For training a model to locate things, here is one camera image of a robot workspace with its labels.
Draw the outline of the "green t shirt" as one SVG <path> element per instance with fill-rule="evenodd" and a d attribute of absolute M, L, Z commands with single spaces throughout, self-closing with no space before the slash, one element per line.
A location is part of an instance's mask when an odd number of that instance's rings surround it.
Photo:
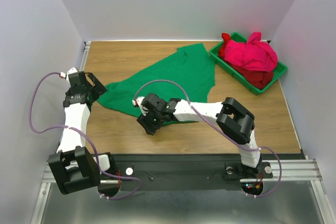
<path fill-rule="evenodd" d="M 188 94 L 192 102 L 207 102 L 208 94 L 215 86 L 215 63 L 210 58 L 205 46 L 201 43 L 180 47 L 177 52 L 137 72 L 131 77 L 113 82 L 106 86 L 98 103 L 106 109 L 112 109 L 136 118 L 141 115 L 140 109 L 132 104 L 136 92 L 146 83 L 159 80 L 141 90 L 139 96 L 154 93 L 161 99 L 185 99 L 179 84 Z"/>

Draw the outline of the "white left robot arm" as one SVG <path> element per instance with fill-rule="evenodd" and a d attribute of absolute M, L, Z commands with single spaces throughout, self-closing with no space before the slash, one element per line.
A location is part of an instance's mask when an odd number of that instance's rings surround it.
<path fill-rule="evenodd" d="M 71 68 L 65 75 L 70 87 L 63 107 L 65 128 L 55 154 L 48 164 L 60 192 L 64 195 L 100 185 L 101 175 L 110 179 L 117 166 L 111 154 L 94 157 L 86 148 L 86 129 L 91 108 L 107 89 L 91 72 Z"/>

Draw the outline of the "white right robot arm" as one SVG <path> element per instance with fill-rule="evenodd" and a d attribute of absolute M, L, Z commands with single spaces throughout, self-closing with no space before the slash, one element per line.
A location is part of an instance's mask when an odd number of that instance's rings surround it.
<path fill-rule="evenodd" d="M 255 140 L 255 117 L 234 98 L 215 103 L 180 98 L 165 101 L 149 93 L 132 104 L 140 109 L 137 122 L 148 135 L 154 135 L 165 122 L 205 122 L 238 147 L 244 175 L 253 177 L 260 172 L 262 157 Z"/>

